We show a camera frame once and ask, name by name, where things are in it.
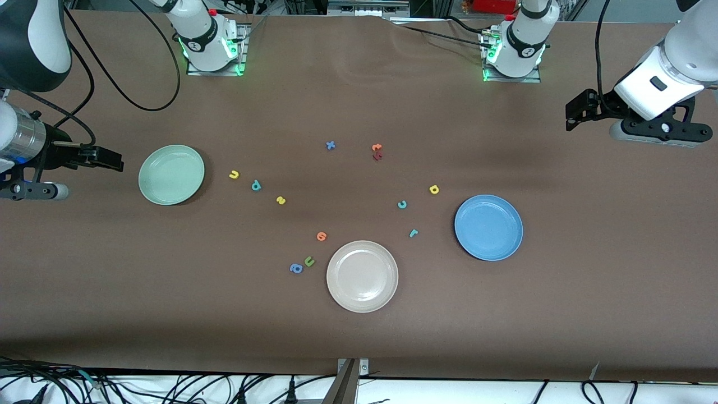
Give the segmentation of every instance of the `brown table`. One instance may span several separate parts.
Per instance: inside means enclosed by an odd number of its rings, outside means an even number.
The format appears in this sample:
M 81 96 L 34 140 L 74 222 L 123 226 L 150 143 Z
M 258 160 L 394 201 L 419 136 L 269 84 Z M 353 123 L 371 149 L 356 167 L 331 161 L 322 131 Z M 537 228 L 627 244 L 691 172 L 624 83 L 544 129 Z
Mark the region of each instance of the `brown table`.
M 148 106 L 169 98 L 171 60 L 141 15 L 76 15 L 127 93 Z M 668 28 L 607 24 L 607 87 Z M 714 380 L 718 140 L 618 142 L 608 120 L 565 132 L 565 103 L 595 87 L 594 30 L 558 24 L 543 83 L 519 85 L 482 82 L 470 45 L 382 19 L 270 17 L 245 76 L 184 76 L 159 113 L 126 103 L 88 58 L 97 91 L 79 117 L 126 169 L 55 170 L 45 180 L 69 185 L 68 200 L 0 201 L 0 352 L 290 373 L 369 357 L 381 375 L 576 380 L 600 361 L 602 379 Z M 47 97 L 72 108 L 87 88 L 75 63 Z M 710 94 L 698 97 L 695 121 L 718 128 L 716 112 Z M 175 143 L 200 151 L 207 176 L 188 203 L 155 206 L 137 174 Z M 472 258 L 454 237 L 457 207 L 480 193 L 523 219 L 521 248 L 502 262 Z M 399 266 L 396 295 L 375 313 L 342 309 L 325 282 L 332 253 L 357 239 Z M 291 274 L 307 255 L 317 264 Z

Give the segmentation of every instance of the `plate rim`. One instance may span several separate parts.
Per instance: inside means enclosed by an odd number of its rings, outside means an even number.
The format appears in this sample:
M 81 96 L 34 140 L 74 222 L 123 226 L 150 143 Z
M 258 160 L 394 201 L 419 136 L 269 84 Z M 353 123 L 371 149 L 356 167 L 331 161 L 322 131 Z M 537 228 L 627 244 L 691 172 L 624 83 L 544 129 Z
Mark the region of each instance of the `plate rim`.
M 457 231 L 457 222 L 458 222 L 458 219 L 459 219 L 459 212 L 461 212 L 462 208 L 464 208 L 464 206 L 465 206 L 467 203 L 469 203 L 472 199 L 474 199 L 474 198 L 481 198 L 481 197 L 488 197 L 488 198 L 491 198 L 491 199 L 498 199 L 498 200 L 500 200 L 500 201 L 503 201 L 503 202 L 506 203 L 507 205 L 509 205 L 509 206 L 511 207 L 511 209 L 513 209 L 513 212 L 516 213 L 516 218 L 518 219 L 518 223 L 519 223 L 519 225 L 520 225 L 519 227 L 520 227 L 520 230 L 521 230 L 521 231 L 520 231 L 520 233 L 519 233 L 519 235 L 518 235 L 518 243 L 516 243 L 516 247 L 514 247 L 509 253 L 505 254 L 504 256 L 502 256 L 502 257 L 500 257 L 500 258 L 484 258 L 484 257 L 480 257 L 479 255 L 474 254 L 473 252 L 469 251 L 469 249 L 466 248 L 466 246 L 464 245 L 464 243 L 463 243 L 463 242 L 461 241 L 461 239 L 459 238 L 459 233 L 458 233 L 458 231 Z M 523 219 L 521 218 L 521 215 L 518 213 L 518 210 L 516 209 L 516 207 L 515 207 L 511 202 L 505 200 L 504 198 L 501 198 L 501 197 L 498 196 L 498 195 L 493 195 L 493 194 L 490 194 L 490 193 L 481 193 L 481 194 L 479 194 L 479 195 L 470 196 L 470 197 L 467 198 L 466 201 L 464 201 L 464 202 L 459 206 L 459 208 L 457 209 L 456 214 L 454 215 L 454 235 L 456 236 L 456 240 L 459 242 L 459 245 L 461 245 L 461 248 L 463 248 L 464 251 L 466 251 L 467 253 L 469 253 L 469 255 L 471 255 L 472 257 L 478 258 L 479 260 L 482 260 L 482 261 L 489 261 L 489 262 L 501 261 L 501 260 L 505 260 L 506 258 L 509 258 L 510 256 L 514 255 L 514 253 L 516 253 L 516 251 L 518 251 L 518 248 L 521 246 L 521 243 L 523 242 Z
M 393 262 L 393 267 L 395 268 L 394 271 L 392 271 L 392 272 L 396 275 L 396 276 L 395 276 L 396 281 L 395 281 L 395 282 L 393 283 L 393 285 L 391 286 L 391 293 L 388 294 L 388 296 L 387 296 L 387 298 L 386 298 L 386 301 L 384 301 L 384 302 L 381 304 L 381 306 L 379 306 L 379 307 L 377 307 L 377 308 L 374 308 L 373 310 L 369 310 L 369 311 L 358 311 L 358 310 L 355 310 L 355 309 L 353 309 L 353 308 L 349 308 L 349 307 L 345 306 L 344 304 L 342 304 L 342 303 L 336 298 L 335 294 L 332 292 L 332 287 L 330 286 L 330 281 L 329 281 L 330 268 L 332 267 L 332 262 L 335 261 L 335 259 L 338 261 L 337 255 L 339 254 L 339 252 L 342 251 L 344 248 L 347 248 L 347 247 L 350 246 L 351 244 L 357 244 L 357 243 L 369 243 L 369 245 L 373 245 L 373 246 L 379 247 L 380 249 L 382 249 L 383 251 L 385 251 L 385 252 L 388 254 L 388 256 L 391 258 L 391 261 Z M 351 312 L 353 312 L 353 313 L 367 314 L 367 313 L 372 313 L 372 312 L 374 312 L 374 311 L 377 311 L 377 310 L 382 309 L 382 308 L 383 308 L 384 306 L 386 306 L 386 305 L 391 301 L 391 299 L 394 297 L 394 295 L 396 294 L 396 290 L 398 289 L 398 284 L 399 284 L 399 267 L 398 267 L 398 264 L 396 263 L 396 258 L 394 258 L 394 255 L 391 254 L 391 251 L 389 251 L 389 250 L 388 250 L 386 247 L 384 247 L 383 245 L 379 244 L 378 242 L 373 242 L 373 241 L 371 241 L 371 240 L 354 240 L 354 241 L 352 241 L 352 242 L 348 242 L 348 243 L 342 245 L 341 247 L 339 247 L 339 248 L 337 249 L 337 251 L 334 252 L 334 254 L 332 254 L 332 257 L 329 259 L 329 262 L 327 263 L 326 280 L 327 280 L 327 289 L 329 290 L 329 294 L 332 296 L 332 299 L 333 299 L 339 306 L 341 306 L 341 307 L 344 308 L 345 310 L 351 311 Z
M 177 202 L 169 202 L 169 203 L 167 203 L 167 202 L 158 202 L 158 201 L 155 201 L 155 200 L 151 199 L 150 197 L 148 197 L 147 194 L 145 193 L 145 189 L 143 189 L 143 187 L 142 187 L 142 171 L 143 171 L 143 170 L 149 170 L 149 166 L 151 166 L 151 163 L 148 164 L 148 162 L 150 161 L 150 159 L 152 159 L 153 157 L 156 157 L 156 155 L 158 155 L 159 153 L 161 153 L 162 150 L 169 149 L 169 148 L 171 148 L 171 147 L 179 147 L 179 148 L 183 149 L 184 151 L 186 151 L 187 154 L 190 154 L 190 155 L 192 155 L 193 157 L 198 158 L 198 159 L 200 160 L 200 167 L 202 168 L 202 175 L 201 175 L 200 181 L 199 181 L 198 184 L 197 184 L 197 187 L 188 195 L 188 197 L 183 198 L 183 199 L 181 199 L 181 200 L 179 200 L 179 201 L 177 201 Z M 144 196 L 144 198 L 145 198 L 146 200 L 148 200 L 148 201 L 150 201 L 150 202 L 152 202 L 152 203 L 154 203 L 154 204 L 156 204 L 156 205 L 160 205 L 160 206 L 177 205 L 178 203 L 182 203 L 182 202 L 186 201 L 187 199 L 190 199 L 190 198 L 193 197 L 193 196 L 197 193 L 197 191 L 202 187 L 202 183 L 204 182 L 204 180 L 205 180 L 205 160 L 202 158 L 202 155 L 200 155 L 200 153 L 199 153 L 197 150 L 195 150 L 195 149 L 193 149 L 192 147 L 187 146 L 187 145 L 185 145 L 185 144 L 168 144 L 168 145 L 166 145 L 166 146 L 162 146 L 162 147 L 160 147 L 159 149 L 153 151 L 152 153 L 150 153 L 149 156 L 147 156 L 146 159 L 144 159 L 144 161 L 142 162 L 142 165 L 141 165 L 140 168 L 139 168 L 139 172 L 137 173 L 137 185 L 139 186 L 139 190 L 140 190 L 140 192 L 142 193 L 142 196 Z

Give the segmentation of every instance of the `green plate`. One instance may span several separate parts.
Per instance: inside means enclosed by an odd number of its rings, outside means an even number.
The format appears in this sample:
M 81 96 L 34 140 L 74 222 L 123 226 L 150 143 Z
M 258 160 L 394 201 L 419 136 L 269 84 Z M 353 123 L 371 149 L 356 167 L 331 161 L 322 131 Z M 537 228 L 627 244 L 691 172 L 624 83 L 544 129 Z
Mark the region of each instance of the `green plate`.
M 139 169 L 139 190 L 158 205 L 184 202 L 200 189 L 205 162 L 197 151 L 171 144 L 149 155 Z

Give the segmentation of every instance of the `red object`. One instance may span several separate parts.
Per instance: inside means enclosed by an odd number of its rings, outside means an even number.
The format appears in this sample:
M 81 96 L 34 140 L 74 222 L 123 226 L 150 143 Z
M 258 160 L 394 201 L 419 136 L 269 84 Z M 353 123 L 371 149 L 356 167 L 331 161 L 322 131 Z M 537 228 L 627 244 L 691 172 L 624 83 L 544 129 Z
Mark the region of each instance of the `red object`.
M 516 0 L 474 0 L 474 11 L 493 14 L 513 14 Z

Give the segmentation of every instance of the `blue plate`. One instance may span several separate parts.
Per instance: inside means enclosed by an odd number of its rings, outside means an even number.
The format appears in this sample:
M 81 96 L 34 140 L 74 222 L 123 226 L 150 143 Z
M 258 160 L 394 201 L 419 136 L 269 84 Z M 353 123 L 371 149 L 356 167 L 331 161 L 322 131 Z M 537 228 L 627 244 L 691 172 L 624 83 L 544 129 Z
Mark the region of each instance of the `blue plate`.
M 462 203 L 454 219 L 454 231 L 461 247 L 485 261 L 511 256 L 523 239 L 518 212 L 494 195 L 476 195 Z

